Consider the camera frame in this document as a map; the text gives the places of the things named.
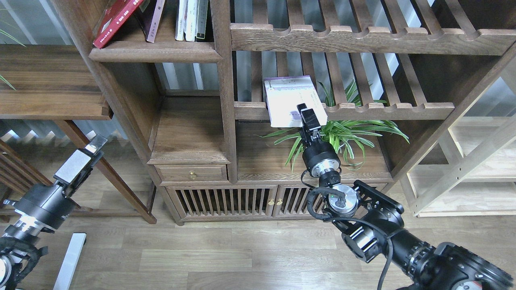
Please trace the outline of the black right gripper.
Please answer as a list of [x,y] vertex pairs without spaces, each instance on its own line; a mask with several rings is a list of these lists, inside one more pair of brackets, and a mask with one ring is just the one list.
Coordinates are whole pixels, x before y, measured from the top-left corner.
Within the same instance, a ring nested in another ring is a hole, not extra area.
[[327,141],[322,140],[321,125],[313,109],[305,103],[298,104],[297,110],[302,118],[300,136],[304,145],[302,158],[310,175],[321,178],[330,172],[336,172],[341,165],[334,148]]

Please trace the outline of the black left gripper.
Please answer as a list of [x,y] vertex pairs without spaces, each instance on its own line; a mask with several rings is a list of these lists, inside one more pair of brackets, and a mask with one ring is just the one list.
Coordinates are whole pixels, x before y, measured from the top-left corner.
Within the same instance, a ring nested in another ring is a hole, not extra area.
[[71,196],[88,178],[101,156],[107,138],[96,135],[85,149],[77,149],[54,174],[55,182],[46,186],[35,184],[19,201],[6,199],[21,215],[15,224],[18,232],[38,234],[54,232],[77,207]]

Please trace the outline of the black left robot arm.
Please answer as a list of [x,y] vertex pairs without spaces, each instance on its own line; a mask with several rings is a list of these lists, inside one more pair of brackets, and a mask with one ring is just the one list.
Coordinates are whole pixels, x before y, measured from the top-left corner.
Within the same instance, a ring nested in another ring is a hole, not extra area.
[[0,239],[2,289],[14,290],[48,253],[46,246],[36,248],[38,234],[54,233],[79,207],[71,197],[102,158],[101,148],[106,142],[105,137],[96,135],[63,163],[52,185],[35,184],[20,200],[5,201],[20,218],[5,229]]

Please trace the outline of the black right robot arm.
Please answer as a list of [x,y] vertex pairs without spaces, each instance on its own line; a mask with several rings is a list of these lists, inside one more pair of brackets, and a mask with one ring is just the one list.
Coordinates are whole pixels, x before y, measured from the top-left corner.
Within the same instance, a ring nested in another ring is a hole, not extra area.
[[341,183],[340,160],[330,143],[322,140],[317,116],[305,104],[297,106],[302,118],[306,172],[319,186],[306,196],[307,210],[316,219],[336,226],[354,255],[369,263],[377,255],[387,261],[379,278],[381,289],[391,263],[412,284],[408,290],[508,290],[514,279],[507,272],[451,242],[431,246],[404,228],[401,204],[374,187],[356,180]]

